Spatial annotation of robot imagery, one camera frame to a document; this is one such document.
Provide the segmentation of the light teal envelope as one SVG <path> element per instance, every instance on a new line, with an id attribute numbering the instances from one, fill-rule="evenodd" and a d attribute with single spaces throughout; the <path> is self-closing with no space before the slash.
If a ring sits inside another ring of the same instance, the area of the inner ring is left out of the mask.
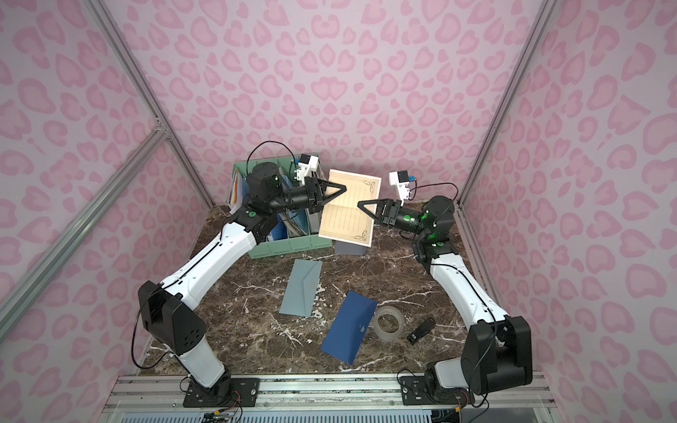
<path id="1" fill-rule="evenodd" d="M 296 259 L 280 306 L 283 315 L 310 317 L 319 286 L 322 263 Z"/>

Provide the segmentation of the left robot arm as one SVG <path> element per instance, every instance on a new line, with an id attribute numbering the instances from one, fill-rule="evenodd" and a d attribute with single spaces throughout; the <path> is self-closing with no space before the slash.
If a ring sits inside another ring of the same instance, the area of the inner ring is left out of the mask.
<path id="1" fill-rule="evenodd" d="M 306 176 L 303 184 L 285 183 L 279 167 L 264 162 L 247 175 L 249 192 L 215 238 L 160 284 L 139 289 L 140 321 L 188 371 L 199 387 L 227 384 L 227 370 L 206 340 L 206 323 L 195 310 L 218 279 L 242 256 L 266 240 L 280 213 L 317 213 L 347 188 Z"/>

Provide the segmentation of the cream letter paper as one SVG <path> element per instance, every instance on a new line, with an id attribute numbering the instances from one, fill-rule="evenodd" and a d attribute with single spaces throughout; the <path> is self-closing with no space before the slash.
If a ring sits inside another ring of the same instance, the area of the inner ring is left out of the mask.
<path id="1" fill-rule="evenodd" d="M 374 220 L 358 208 L 358 203 L 378 199 L 382 179 L 332 169 L 329 181 L 345 185 L 347 191 L 324 206 L 318 235 L 333 241 L 370 247 Z"/>

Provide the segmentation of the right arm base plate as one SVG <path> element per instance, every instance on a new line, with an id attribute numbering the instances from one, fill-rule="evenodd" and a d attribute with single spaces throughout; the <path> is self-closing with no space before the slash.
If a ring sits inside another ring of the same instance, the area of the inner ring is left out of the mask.
<path id="1" fill-rule="evenodd" d="M 466 388 L 443 388 L 435 377 L 404 370 L 396 376 L 404 405 L 454 405 L 464 408 L 474 401 L 474 394 Z"/>

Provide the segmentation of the grey envelope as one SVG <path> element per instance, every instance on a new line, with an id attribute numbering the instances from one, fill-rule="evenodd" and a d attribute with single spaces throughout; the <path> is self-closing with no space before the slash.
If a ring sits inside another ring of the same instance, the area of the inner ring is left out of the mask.
<path id="1" fill-rule="evenodd" d="M 337 256 L 356 256 L 363 257 L 368 248 L 354 243 L 345 243 L 344 241 L 335 241 L 335 254 Z"/>

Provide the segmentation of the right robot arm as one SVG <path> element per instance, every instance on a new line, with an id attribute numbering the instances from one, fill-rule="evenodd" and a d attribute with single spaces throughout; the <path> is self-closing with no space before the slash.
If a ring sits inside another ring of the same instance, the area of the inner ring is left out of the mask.
<path id="1" fill-rule="evenodd" d="M 460 357 L 437 361 L 425 372 L 432 398 L 464 390 L 476 396 L 532 382 L 532 333 L 523 317 L 511 317 L 476 281 L 449 233 L 454 202 L 435 196 L 421 211 L 391 199 L 363 200 L 359 209 L 383 226 L 413 236 L 416 261 L 441 285 L 462 317 L 467 338 Z"/>

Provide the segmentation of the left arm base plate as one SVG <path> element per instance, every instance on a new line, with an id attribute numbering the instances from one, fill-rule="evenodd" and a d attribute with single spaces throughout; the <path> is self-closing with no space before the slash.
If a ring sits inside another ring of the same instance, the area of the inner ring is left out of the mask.
<path id="1" fill-rule="evenodd" d="M 184 408 L 229 408 L 233 405 L 254 407 L 261 380 L 225 375 L 215 386 L 205 388 L 192 377 L 183 399 Z"/>

